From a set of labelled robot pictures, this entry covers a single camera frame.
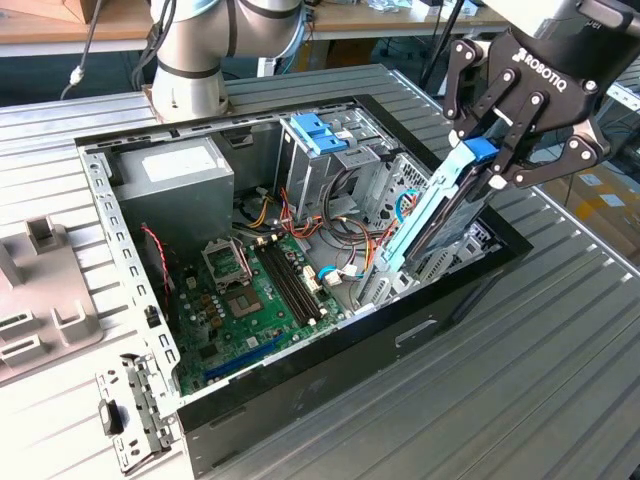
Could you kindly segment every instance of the aluminum table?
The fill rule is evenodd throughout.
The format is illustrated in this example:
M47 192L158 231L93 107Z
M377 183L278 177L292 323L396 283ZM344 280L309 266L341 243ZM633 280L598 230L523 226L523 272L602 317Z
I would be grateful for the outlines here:
M435 104L382 66L229 92L239 112L369 93L438 156L449 150ZM0 388L3 478L119 478L93 375L141 340L72 138L155 122L142 94L0 110L0 232L43 214L64 224L106 330ZM535 249L463 323L212 478L626 478L640 458L640 275L537 189L494 206ZM137 477L189 478L181 443Z

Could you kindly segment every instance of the ram slot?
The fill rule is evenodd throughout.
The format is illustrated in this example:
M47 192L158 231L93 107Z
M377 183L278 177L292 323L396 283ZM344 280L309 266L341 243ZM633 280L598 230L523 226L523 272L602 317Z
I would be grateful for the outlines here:
M256 250L260 263L275 283L285 303L301 327L320 318L320 311L300 279L292 271L284 253L275 246Z
M293 316L296 318L296 322L298 324L306 325L308 323L308 317L306 316L304 309L296 300L293 290L284 280L284 277L278 272L273 260L264 251L258 250L256 255L262 266L267 271L269 278L271 278L271 281L275 284L276 289L280 292L280 295L289 307L289 310L291 310L291 313L293 313Z
M300 278L295 274L293 269L291 268L291 264L287 260L284 252L280 250L276 246L272 246L273 248L273 259L278 266L279 271L291 278L292 282L295 284L296 288L294 294L298 297L298 300L302 303L305 308L308 318L318 319L320 318L320 310L316 305L316 302L311 298L307 287L304 286Z

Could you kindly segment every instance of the motherboard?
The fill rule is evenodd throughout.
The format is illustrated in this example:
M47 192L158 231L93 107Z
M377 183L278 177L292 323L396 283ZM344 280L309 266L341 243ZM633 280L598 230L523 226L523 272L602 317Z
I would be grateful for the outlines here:
M311 267L289 235L232 240L228 248L210 243L203 254L173 277L170 328L182 395L344 319L333 296L310 279Z

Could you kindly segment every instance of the robotiq logo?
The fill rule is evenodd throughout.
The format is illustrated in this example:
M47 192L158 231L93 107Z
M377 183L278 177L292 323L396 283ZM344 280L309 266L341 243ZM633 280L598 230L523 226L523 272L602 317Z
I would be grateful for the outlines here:
M540 74L542 78L549 80L549 83L556 87L560 93L564 92L567 88L566 80L563 80L560 75L527 52L526 49L521 48L520 51L513 56L513 61L518 63L524 62L525 65L529 65L529 67Z

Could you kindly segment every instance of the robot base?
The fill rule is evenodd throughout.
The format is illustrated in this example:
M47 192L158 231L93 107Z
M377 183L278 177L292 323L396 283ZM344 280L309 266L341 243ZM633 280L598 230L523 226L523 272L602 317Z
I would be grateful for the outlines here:
M215 117L229 105L221 71L206 78L186 78L158 68L151 93L164 122Z

